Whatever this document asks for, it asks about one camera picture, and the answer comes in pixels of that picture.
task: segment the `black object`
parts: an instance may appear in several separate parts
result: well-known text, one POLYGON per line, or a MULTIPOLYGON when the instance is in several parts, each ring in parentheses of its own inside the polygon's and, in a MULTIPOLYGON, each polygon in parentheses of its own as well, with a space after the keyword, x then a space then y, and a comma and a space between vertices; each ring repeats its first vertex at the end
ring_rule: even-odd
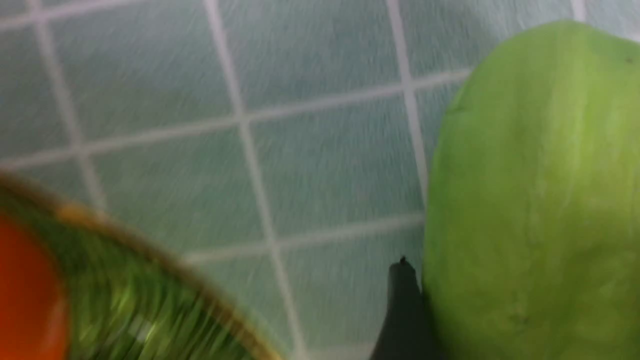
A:
POLYGON ((371 360, 443 359, 428 305, 403 256, 389 267, 387 315, 371 360))

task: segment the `light blue tile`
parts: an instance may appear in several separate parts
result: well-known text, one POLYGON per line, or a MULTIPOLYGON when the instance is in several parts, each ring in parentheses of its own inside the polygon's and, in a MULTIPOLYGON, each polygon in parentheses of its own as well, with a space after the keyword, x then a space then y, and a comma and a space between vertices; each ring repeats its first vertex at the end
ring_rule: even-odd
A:
POLYGON ((75 160, 21 170, 19 175, 62 199, 91 205, 82 173, 75 160))
POLYGON ((24 0, 0 1, 0 20, 3 18, 20 15, 26 11, 24 0))
POLYGON ((400 97, 274 120, 253 130, 282 235, 422 208, 400 97))
POLYGON ((416 91, 422 141, 424 142, 424 151, 429 169, 431 169, 433 152, 438 144, 442 117, 444 117, 449 103, 453 100, 460 86, 461 83, 454 83, 416 91))
POLYGON ((292 352, 287 313, 269 256, 204 263, 197 268, 236 301, 277 349, 292 352))
POLYGON ((262 239, 235 129, 96 156, 109 210, 174 252, 262 239))
POLYGON ((640 35, 640 2, 637 0, 586 0, 590 24, 621 37, 640 35))
POLYGON ((31 28, 0 33, 0 156, 67 143, 31 28))
POLYGON ((472 67, 499 42, 533 26, 573 16, 570 1, 402 0, 414 76, 472 67))
POLYGON ((200 0, 151 0, 52 25, 87 138, 228 115, 200 0))
POLYGON ((399 79, 384 0, 221 0, 250 108, 399 79))
POLYGON ((422 239, 422 227, 413 227, 284 252, 307 346, 376 341, 387 310, 388 268, 406 256, 420 274, 422 239))

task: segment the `papaya skin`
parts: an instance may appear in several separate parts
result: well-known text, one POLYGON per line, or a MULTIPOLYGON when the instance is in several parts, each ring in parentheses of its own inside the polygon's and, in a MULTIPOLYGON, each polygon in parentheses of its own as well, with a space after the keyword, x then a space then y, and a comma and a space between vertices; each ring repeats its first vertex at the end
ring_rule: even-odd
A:
POLYGON ((640 358, 640 45, 561 21, 450 104, 423 286, 449 359, 640 358))

